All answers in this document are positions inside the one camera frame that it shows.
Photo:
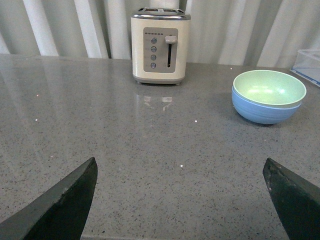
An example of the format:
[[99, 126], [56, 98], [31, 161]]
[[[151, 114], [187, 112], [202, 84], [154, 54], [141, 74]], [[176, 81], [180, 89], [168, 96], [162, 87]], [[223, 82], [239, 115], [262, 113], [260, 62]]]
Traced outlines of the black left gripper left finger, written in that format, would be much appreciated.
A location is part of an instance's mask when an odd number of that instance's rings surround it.
[[98, 177], [91, 157], [26, 207], [0, 224], [2, 240], [79, 240]]

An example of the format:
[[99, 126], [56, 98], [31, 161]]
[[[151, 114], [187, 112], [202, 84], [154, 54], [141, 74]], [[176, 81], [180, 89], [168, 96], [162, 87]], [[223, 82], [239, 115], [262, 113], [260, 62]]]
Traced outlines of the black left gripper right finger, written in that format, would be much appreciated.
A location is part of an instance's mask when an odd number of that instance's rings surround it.
[[281, 224], [291, 240], [320, 238], [320, 188], [267, 158], [263, 177]]

